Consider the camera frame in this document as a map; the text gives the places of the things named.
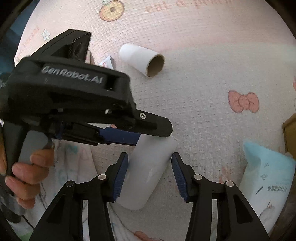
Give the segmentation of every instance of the blue and white package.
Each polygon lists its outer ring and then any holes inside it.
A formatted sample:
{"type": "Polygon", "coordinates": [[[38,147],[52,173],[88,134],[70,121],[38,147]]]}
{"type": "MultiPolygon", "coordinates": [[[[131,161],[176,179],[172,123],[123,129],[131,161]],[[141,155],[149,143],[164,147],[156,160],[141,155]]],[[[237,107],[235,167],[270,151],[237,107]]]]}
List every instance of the blue and white package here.
{"type": "Polygon", "coordinates": [[[244,142],[248,165],[239,189],[269,233],[290,192],[295,160],[251,141],[244,142]]]}

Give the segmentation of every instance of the silver pin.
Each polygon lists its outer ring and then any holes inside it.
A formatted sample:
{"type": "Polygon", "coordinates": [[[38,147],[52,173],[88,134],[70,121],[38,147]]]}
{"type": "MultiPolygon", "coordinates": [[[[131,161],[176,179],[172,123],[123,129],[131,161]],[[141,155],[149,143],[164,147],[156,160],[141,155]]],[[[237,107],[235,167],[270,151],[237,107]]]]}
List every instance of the silver pin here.
{"type": "Polygon", "coordinates": [[[72,187],[74,185],[74,182],[73,181],[68,181],[67,183],[66,183],[66,186],[67,187],[72,187]]]}
{"type": "Polygon", "coordinates": [[[202,175],[200,175],[200,174],[195,174],[193,177],[194,177],[195,180],[201,180],[202,179],[202,175]]]}
{"type": "Polygon", "coordinates": [[[145,114],[145,113],[141,113],[141,114],[140,114],[140,118],[141,118],[142,120],[145,120],[145,119],[146,119],[146,114],[145,114]]]}
{"type": "Polygon", "coordinates": [[[227,181],[226,182],[226,185],[229,186],[229,187],[233,187],[234,186],[234,183],[232,181],[227,181]]]}
{"type": "Polygon", "coordinates": [[[106,178],[107,178],[107,176],[105,174],[98,175],[99,180],[105,180],[106,178]]]}

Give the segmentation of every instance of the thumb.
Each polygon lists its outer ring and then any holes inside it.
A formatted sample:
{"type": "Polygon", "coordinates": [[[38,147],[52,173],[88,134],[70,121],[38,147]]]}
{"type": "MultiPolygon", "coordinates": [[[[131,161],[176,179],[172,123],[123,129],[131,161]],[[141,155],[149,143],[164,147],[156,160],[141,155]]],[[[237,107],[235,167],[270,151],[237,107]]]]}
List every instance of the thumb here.
{"type": "Polygon", "coordinates": [[[7,162],[4,148],[4,140],[2,135],[2,126],[0,125],[0,174],[4,176],[6,174],[7,162]]]}

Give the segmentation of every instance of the green object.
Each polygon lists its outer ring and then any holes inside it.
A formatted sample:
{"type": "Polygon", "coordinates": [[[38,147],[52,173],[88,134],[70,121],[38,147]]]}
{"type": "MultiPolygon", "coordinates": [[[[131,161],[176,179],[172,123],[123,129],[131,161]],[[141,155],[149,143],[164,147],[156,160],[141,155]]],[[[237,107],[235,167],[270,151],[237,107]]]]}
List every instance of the green object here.
{"type": "Polygon", "coordinates": [[[20,239],[21,239],[22,241],[29,241],[29,239],[30,239],[32,233],[33,233],[33,232],[27,233],[26,235],[20,237],[20,239]]]}

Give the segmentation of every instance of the toilet paper roll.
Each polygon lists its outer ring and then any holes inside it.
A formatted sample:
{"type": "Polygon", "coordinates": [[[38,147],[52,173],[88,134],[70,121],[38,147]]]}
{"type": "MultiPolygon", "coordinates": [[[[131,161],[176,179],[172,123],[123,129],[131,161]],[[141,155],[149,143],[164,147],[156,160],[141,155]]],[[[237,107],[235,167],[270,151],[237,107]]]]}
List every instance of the toilet paper roll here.
{"type": "Polygon", "coordinates": [[[130,210],[143,208],[177,147],[167,138],[142,134],[129,157],[128,170],[117,203],[130,210]]]}
{"type": "Polygon", "coordinates": [[[123,45],[119,56],[147,77],[156,76],[165,63],[165,58],[160,53],[134,44],[123,45]]]}

